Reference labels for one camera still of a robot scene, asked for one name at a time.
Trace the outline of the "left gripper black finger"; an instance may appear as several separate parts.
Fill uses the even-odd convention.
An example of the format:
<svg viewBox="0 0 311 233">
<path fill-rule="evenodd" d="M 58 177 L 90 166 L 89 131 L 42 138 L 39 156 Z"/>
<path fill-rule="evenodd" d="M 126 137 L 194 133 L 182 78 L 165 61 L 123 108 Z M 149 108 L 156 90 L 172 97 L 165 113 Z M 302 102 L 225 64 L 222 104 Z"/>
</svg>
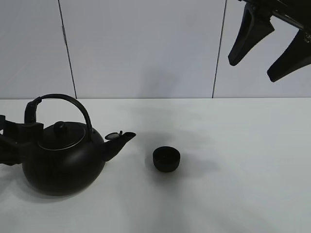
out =
<svg viewBox="0 0 311 233">
<path fill-rule="evenodd" d="M 0 162 L 12 166 L 30 156 L 43 135 L 42 123 L 15 123 L 0 116 Z"/>
</svg>

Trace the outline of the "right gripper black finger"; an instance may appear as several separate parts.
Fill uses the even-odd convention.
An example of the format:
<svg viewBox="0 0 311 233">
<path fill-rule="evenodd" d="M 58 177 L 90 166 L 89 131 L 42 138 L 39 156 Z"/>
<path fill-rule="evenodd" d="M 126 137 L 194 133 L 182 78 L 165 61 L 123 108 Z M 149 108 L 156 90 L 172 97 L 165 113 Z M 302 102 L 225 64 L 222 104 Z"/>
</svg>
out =
<svg viewBox="0 0 311 233">
<path fill-rule="evenodd" d="M 257 43 L 274 32 L 271 17 L 267 8 L 245 5 L 239 33 L 228 55 L 230 65 L 237 65 Z"/>
<path fill-rule="evenodd" d="M 310 64 L 311 35 L 299 30 L 283 54 L 268 69 L 267 74 L 270 81 L 276 82 Z"/>
</svg>

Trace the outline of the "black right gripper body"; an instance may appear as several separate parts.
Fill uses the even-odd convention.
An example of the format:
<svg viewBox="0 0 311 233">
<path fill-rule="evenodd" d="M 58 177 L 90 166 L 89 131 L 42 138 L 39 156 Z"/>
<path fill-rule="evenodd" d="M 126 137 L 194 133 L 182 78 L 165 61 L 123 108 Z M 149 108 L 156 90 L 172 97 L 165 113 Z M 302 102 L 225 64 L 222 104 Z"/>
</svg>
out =
<svg viewBox="0 0 311 233">
<path fill-rule="evenodd" d="M 311 2 L 309 0 L 246 0 L 246 4 L 262 6 L 272 17 L 311 34 Z"/>
</svg>

